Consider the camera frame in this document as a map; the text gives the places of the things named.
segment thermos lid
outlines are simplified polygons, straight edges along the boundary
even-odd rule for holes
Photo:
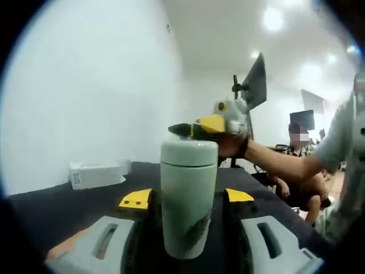
[[[174,166],[201,167],[217,164],[218,145],[210,141],[168,140],[161,146],[161,162]]]

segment white wall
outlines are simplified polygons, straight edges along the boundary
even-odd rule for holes
[[[16,194],[67,181],[69,161],[159,162],[180,60],[158,1],[50,2],[2,83],[1,167]]]
[[[231,92],[233,78],[226,72],[191,71],[184,80],[183,100],[180,104],[180,116],[185,122],[195,121],[202,116],[209,116],[214,103],[233,98]],[[303,100],[299,90],[267,83],[267,101],[251,111],[255,141],[266,146],[288,144],[288,125],[290,113],[303,111]],[[249,173],[254,169],[247,161],[240,160],[240,165]]]

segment black tablecloth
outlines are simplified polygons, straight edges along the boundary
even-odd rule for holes
[[[128,193],[150,187],[159,190],[160,165],[132,163],[132,171],[126,179],[124,183],[114,186],[77,191],[72,189],[71,183],[66,183],[13,195],[10,200],[34,245],[46,254],[55,245],[89,227],[114,209]],[[328,254],[329,244],[282,200],[243,169],[219,168],[216,191],[223,191],[224,188],[245,191],[253,196],[259,214],[274,216],[298,237],[301,248],[306,247],[320,257]],[[212,233],[208,235],[211,239],[207,241],[205,255],[199,258],[202,264],[223,273],[224,266],[216,263],[224,252],[221,215],[222,198],[218,197],[212,211]]]

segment white ceiling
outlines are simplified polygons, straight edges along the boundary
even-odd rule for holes
[[[163,0],[186,70],[247,73],[263,53],[268,81],[338,102],[352,88],[355,66],[346,47],[305,0]],[[268,7],[282,28],[263,25]],[[335,63],[328,62],[328,55]]]

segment person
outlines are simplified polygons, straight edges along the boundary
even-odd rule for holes
[[[298,123],[290,123],[290,145],[283,153],[302,158],[308,156],[308,134],[308,131]],[[305,221],[311,225],[316,221],[320,210],[331,204],[323,176],[315,175],[302,184],[285,182],[277,176],[269,176],[269,179],[277,185],[276,194],[290,207],[299,207],[308,212]]]
[[[326,138],[305,158],[281,154],[245,136],[228,134],[222,134],[219,138],[218,153],[221,158],[244,158],[285,182],[306,184],[323,169],[334,171],[346,158],[350,163],[354,160],[351,154],[353,118],[354,93],[337,109]],[[336,211],[332,211],[326,231],[323,232],[324,236],[333,242],[338,241],[362,213],[365,184],[359,183],[359,180],[348,183],[350,175],[361,178],[362,170],[356,167],[346,169],[340,206]]]

